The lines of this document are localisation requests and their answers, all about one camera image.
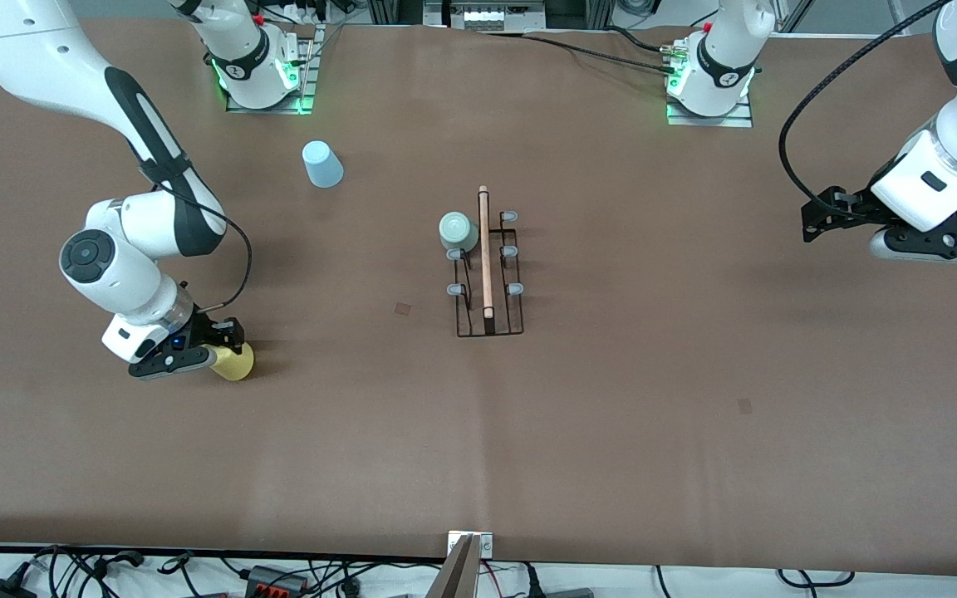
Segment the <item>robot arm logo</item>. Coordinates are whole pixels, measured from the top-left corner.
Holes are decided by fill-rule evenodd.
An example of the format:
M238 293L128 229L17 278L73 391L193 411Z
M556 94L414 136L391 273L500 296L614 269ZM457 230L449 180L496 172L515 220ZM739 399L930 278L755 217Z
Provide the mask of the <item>robot arm logo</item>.
M239 65L226 65L224 66L223 71L228 73L229 78L235 80L246 79L246 69L240 67Z

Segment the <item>table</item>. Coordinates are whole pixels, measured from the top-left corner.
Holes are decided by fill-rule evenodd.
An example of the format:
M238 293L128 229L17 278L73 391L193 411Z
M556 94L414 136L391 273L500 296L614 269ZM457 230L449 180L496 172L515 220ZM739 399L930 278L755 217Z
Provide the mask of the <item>table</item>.
M666 125L652 73L427 27L349 27L312 116L229 115L189 24L85 29L253 239L223 316L258 366L128 378L56 255L147 185L114 132L0 90L0 541L437 556L476 529L502 560L957 575L957 267L804 245L776 155L861 42L774 39L726 130ZM842 79L790 139L816 189L953 92L926 37ZM457 340L436 227L481 184L520 212L527 332ZM242 267L231 236L163 265L206 304Z

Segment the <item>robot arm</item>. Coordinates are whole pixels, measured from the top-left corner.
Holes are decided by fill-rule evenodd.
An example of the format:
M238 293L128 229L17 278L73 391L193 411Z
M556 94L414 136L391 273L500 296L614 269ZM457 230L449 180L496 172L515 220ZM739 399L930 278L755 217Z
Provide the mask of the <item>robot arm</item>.
M711 27L675 42L677 75L667 95L701 116L722 116L737 105L755 75L755 61L774 31L770 0L721 0Z
M251 110L276 105L300 85L297 34L258 26L244 0L168 0L190 21L224 91Z
M935 45L957 87L957 0L935 19ZM957 94L907 140L870 185L840 187L802 207L804 241L833 228L884 224L870 243L878 257L957 262Z
M102 340L133 364L132 375L182 370L182 359L176 367L171 360L167 368L144 362L164 349L196 348L191 338L215 337L200 329L215 322L160 272L156 260L216 249L225 231L220 203L140 84L100 56L65 0L0 0L0 84L32 105L117 130L145 177L160 186L156 192L95 204L84 230L65 243L60 265L77 291L115 314ZM229 330L235 323L228 321L220 345L240 354L242 328ZM186 335L182 343L179 334ZM215 363L206 353L191 355L189 365Z

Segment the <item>wooden stick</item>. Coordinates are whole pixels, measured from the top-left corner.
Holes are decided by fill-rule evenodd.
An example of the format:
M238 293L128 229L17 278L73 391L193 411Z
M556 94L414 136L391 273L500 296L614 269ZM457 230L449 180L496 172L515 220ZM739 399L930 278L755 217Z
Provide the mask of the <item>wooden stick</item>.
M478 234L482 243L482 317L493 319L493 277L489 266L489 189L478 187Z

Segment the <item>white floor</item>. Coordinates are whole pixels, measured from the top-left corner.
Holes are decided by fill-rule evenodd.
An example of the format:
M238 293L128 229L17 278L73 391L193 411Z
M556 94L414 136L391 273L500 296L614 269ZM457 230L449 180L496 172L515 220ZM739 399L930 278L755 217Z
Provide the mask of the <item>white floor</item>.
M27 556L0 554L0 579L10 576L17 565ZM165 576L156 571L166 557L148 557L138 569L129 565L114 565L106 578L106 584L117 591L120 598L186 598L191 596L182 575ZM41 559L43 565L49 564L49 557ZM68 561L60 557L56 564L56 575L61 576ZM236 568L265 565L280 571L305 569L307 561L246 561L231 560ZM495 571L498 584L505 597L527 593L527 572L518 563L498 563L491 561L493 568L505 568ZM658 586L655 568L649 566L616 565L568 565L536 564L542 589L552 591L575 590L587 587L596 598L664 598ZM243 582L228 571L228 568L216 559L194 559L187 565L187 571L194 580L194 586L201 594L228 594L242 596L246 590ZM838 572L809 571L815 582L838 579ZM383 566L360 576L361 598L391 598L408 595L413 598L425 596L437 571L428 567L394 568ZM794 571L787 571L790 579L798 579ZM785 586L774 571L764 569L714 569L701 567L664 567L667 590L673 598L793 598L806 597L806 591L794 590ZM76 596L82 576L73 583L69 596ZM331 581L341 579L335 576ZM33 591L39 598L49 597L48 575L32 567L24 580L24 588ZM881 574L858 574L848 586L817 591L820 598L957 598L957 578L949 576L897 576ZM101 591L95 583L88 583L85 596L100 597ZM489 575L481 575L476 598L498 598Z

